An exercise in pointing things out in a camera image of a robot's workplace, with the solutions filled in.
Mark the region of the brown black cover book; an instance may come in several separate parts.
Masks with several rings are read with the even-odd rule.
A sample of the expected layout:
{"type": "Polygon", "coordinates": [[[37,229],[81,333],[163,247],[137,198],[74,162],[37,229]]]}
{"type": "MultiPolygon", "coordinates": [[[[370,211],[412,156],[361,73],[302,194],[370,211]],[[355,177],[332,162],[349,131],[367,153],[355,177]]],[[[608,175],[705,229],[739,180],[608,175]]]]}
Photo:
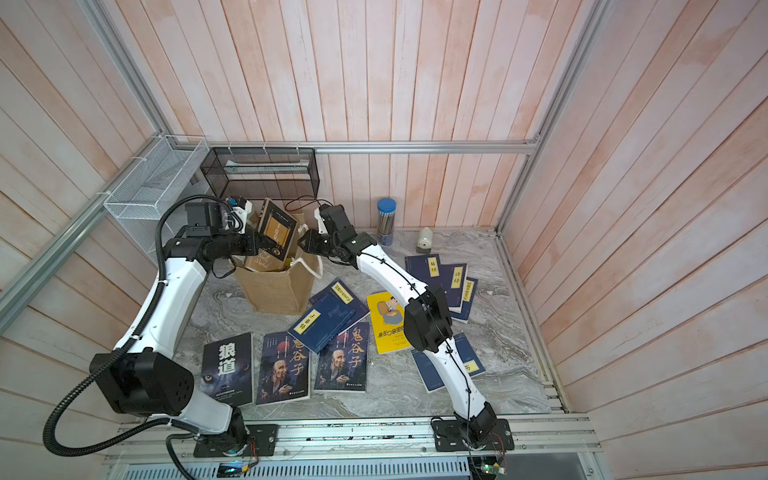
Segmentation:
{"type": "Polygon", "coordinates": [[[277,272],[286,268],[298,220],[283,210],[271,199],[266,199],[259,214],[257,231],[264,234],[276,245],[260,248],[255,256],[244,261],[249,271],[277,272]]]}

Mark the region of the tan canvas bag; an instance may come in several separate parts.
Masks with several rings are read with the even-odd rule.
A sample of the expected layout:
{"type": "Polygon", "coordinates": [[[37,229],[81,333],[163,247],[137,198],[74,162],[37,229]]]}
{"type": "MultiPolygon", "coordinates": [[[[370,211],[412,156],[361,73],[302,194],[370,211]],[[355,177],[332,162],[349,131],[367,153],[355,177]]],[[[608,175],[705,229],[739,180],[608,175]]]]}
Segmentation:
{"type": "Polygon", "coordinates": [[[293,240],[284,269],[261,271],[272,256],[235,256],[235,277],[254,310],[261,313],[298,315],[305,311],[316,279],[323,275],[323,262],[297,246],[293,240]]]}

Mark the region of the yellow cartoon book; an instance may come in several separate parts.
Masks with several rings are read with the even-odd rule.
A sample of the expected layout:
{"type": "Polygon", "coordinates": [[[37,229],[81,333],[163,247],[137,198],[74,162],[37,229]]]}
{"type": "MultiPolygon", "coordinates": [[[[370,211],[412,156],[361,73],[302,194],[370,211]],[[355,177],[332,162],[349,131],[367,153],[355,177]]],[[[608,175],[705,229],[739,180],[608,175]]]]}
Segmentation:
{"type": "Polygon", "coordinates": [[[404,333],[404,310],[389,292],[366,297],[379,354],[396,352],[410,347],[404,333]]]}

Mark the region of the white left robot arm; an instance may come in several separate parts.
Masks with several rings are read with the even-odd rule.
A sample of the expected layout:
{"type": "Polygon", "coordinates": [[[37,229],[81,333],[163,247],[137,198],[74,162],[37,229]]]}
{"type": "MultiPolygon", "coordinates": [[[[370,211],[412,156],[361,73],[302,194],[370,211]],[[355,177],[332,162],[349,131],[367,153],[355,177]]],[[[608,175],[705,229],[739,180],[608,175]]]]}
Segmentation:
{"type": "Polygon", "coordinates": [[[167,241],[158,282],[115,345],[126,345],[126,355],[96,379],[115,412],[167,419],[232,447],[245,442],[248,431],[239,409],[204,394],[173,355],[214,262],[254,255],[263,244],[271,243],[250,229],[167,241]]]}

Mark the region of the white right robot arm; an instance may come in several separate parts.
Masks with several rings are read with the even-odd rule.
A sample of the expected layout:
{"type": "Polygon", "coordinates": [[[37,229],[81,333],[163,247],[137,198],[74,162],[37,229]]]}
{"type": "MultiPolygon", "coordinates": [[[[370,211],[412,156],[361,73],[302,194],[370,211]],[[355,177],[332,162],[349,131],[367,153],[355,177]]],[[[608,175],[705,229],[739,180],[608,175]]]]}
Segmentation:
{"type": "Polygon", "coordinates": [[[322,204],[317,222],[298,241],[306,252],[351,266],[376,280],[404,308],[403,332],[410,345],[435,367],[451,398],[466,445],[483,445],[497,416],[474,384],[454,340],[445,293],[437,283],[424,283],[392,260],[366,232],[357,232],[344,207],[322,204]]]}

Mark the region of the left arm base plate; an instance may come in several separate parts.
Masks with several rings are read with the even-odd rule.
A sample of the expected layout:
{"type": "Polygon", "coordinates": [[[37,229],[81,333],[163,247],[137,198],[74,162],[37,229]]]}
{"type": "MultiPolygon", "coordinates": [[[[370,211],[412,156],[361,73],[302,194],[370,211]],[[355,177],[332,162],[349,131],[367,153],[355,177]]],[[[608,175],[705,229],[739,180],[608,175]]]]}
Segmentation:
{"type": "Polygon", "coordinates": [[[274,455],[278,424],[244,424],[218,435],[202,435],[194,458],[270,457],[274,455]]]}

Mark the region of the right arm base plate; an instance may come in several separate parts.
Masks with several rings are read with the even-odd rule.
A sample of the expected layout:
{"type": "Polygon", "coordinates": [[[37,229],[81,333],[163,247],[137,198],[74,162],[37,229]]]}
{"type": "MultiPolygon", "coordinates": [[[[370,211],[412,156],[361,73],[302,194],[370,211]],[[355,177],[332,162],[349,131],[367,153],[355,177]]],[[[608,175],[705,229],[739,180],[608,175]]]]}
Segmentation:
{"type": "Polygon", "coordinates": [[[515,449],[509,422],[497,419],[487,432],[473,430],[469,424],[456,418],[434,416],[430,419],[435,448],[438,452],[496,451],[515,449]]]}

